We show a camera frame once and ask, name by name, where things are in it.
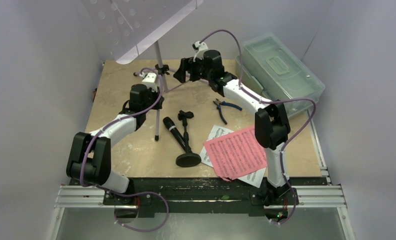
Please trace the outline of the lilac folding music stand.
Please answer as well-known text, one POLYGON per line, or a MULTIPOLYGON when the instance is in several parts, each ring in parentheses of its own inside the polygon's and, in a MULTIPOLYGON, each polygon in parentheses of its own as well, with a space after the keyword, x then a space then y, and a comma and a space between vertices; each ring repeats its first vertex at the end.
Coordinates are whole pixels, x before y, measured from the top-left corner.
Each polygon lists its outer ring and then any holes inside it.
MULTIPOLYGON (((139 57, 169 30, 194 11, 200 0, 83 0, 98 42, 107 59, 126 65, 139 57)), ((155 70, 163 95, 165 80, 155 70)))

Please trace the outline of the pink sheet music page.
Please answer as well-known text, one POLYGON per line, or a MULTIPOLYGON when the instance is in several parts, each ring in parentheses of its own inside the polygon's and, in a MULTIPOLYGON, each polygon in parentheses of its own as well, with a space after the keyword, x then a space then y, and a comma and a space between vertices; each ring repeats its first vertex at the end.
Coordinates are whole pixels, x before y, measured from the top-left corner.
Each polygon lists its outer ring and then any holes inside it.
POLYGON ((204 147, 215 174, 228 182, 268 166, 253 126, 207 140, 204 147))

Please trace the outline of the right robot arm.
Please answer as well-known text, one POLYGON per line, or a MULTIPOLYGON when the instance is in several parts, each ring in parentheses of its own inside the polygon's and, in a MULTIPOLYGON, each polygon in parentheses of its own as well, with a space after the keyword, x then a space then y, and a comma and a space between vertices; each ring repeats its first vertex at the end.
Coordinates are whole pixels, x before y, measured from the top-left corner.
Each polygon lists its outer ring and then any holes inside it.
POLYGON ((254 114, 254 135, 264 148, 269 167, 266 196, 274 204, 292 192, 284 161, 285 148, 289 142, 291 127, 284 104, 260 97, 242 84, 238 77, 225 70, 217 50, 203 50, 195 56, 182 58, 174 78, 184 83, 207 80, 211 89, 223 97, 234 100, 254 114))

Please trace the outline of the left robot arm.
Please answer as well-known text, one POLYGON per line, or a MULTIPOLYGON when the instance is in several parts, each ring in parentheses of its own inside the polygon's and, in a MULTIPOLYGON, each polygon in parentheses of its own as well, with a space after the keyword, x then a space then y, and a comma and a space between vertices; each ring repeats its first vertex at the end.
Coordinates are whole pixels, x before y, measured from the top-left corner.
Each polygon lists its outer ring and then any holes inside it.
POLYGON ((132 203, 135 191, 130 180, 112 169, 112 147, 137 131, 150 110, 162 109, 164 98, 160 87, 143 83, 131 87, 129 100, 114 120, 90 133, 74 135, 66 175, 80 181, 82 186, 96 185, 111 190, 124 205, 132 203))

